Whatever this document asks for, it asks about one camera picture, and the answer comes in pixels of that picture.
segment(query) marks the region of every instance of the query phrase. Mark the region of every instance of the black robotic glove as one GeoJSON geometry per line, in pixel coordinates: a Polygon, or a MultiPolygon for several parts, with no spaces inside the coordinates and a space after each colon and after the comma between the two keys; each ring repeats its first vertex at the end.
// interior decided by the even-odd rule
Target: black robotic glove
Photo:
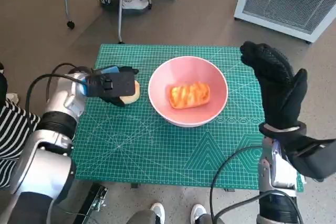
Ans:
{"type": "MultiPolygon", "coordinates": [[[[102,68],[102,69],[96,69],[93,71],[93,73],[95,74],[101,74],[104,73],[104,71],[107,68],[102,68]]],[[[139,70],[136,68],[132,68],[129,66],[124,66],[124,67],[118,67],[119,72],[132,72],[134,75],[139,73],[139,70]]],[[[112,103],[115,106],[118,107],[125,107],[125,103],[120,99],[120,97],[109,97],[109,96],[100,96],[100,98],[105,101],[105,102],[109,102],[112,103]]]]}
{"type": "Polygon", "coordinates": [[[267,44],[247,41],[240,51],[242,62],[253,68],[259,81],[265,122],[279,130],[298,126],[307,92],[307,71],[300,69],[294,76],[287,58],[267,44]]]}

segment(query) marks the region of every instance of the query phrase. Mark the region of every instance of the pink bowl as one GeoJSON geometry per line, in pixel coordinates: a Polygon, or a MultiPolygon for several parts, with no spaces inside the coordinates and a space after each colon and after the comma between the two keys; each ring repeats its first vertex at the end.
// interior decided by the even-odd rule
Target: pink bowl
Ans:
{"type": "Polygon", "coordinates": [[[149,99],[155,110],[170,123],[180,127],[197,127],[211,121],[223,110],[227,83],[222,72],[211,62],[193,56],[166,61],[153,73],[148,85],[149,99]],[[210,87],[208,104],[177,110],[169,103],[169,87],[204,82],[210,87]]]}

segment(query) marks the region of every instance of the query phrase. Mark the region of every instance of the table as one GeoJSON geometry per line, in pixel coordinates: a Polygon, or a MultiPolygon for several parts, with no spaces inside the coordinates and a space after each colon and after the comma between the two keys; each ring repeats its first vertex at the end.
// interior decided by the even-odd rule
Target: table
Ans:
{"type": "MultiPolygon", "coordinates": [[[[157,45],[101,45],[95,67],[139,69],[139,101],[118,108],[88,99],[74,140],[78,179],[209,187],[221,163],[237,149],[260,145],[264,121],[259,84],[240,61],[239,48],[157,45]],[[152,108],[148,82],[163,62],[198,56],[223,72],[228,102],[213,121],[197,128],[169,124],[152,108]]],[[[258,189],[261,150],[240,154],[224,169],[217,187],[258,189]]]]}

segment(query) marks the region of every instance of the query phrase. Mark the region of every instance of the bread roll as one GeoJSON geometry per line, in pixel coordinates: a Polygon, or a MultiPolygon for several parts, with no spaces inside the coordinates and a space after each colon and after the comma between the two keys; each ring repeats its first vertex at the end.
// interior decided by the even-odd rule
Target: bread roll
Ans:
{"type": "Polygon", "coordinates": [[[125,104],[131,104],[133,102],[136,102],[140,97],[140,84],[137,81],[135,82],[135,94],[131,95],[129,97],[120,97],[121,101],[125,104]]]}
{"type": "Polygon", "coordinates": [[[210,101],[210,87],[206,83],[196,82],[192,85],[172,87],[169,102],[175,109],[193,108],[210,101]]]}

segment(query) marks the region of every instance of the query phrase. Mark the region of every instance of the gray floor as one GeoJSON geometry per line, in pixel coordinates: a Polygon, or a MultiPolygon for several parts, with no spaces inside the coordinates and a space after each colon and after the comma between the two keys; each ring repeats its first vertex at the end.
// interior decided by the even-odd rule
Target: gray floor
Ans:
{"type": "MultiPolygon", "coordinates": [[[[0,0],[0,60],[6,67],[9,91],[24,96],[30,82],[50,72],[60,62],[93,66],[101,43],[117,42],[117,14],[103,12],[97,0],[69,0],[76,29],[69,31],[63,0],[0,0]]],[[[123,37],[135,44],[181,44],[240,46],[245,40],[265,42],[282,50],[296,69],[309,73],[309,90],[301,120],[317,138],[335,137],[336,22],[311,46],[305,42],[246,22],[235,22],[237,0],[153,0],[153,9],[143,16],[127,17],[123,37]]],[[[31,108],[41,113],[45,83],[34,91],[31,108]]],[[[299,195],[306,223],[335,223],[336,177],[323,184],[309,181],[299,195]]],[[[208,209],[207,188],[106,183],[110,188],[107,207],[94,214],[101,223],[125,223],[137,210],[160,201],[166,208],[166,223],[188,223],[191,207],[201,203],[208,209]]],[[[76,182],[63,204],[78,210],[90,183],[76,182]]],[[[215,190],[215,208],[223,208],[257,192],[215,190]]],[[[2,195],[0,205],[6,197],[2,195]]],[[[254,223],[257,204],[223,217],[227,223],[254,223]]],[[[70,223],[72,216],[55,211],[54,223],[70,223]]]]}

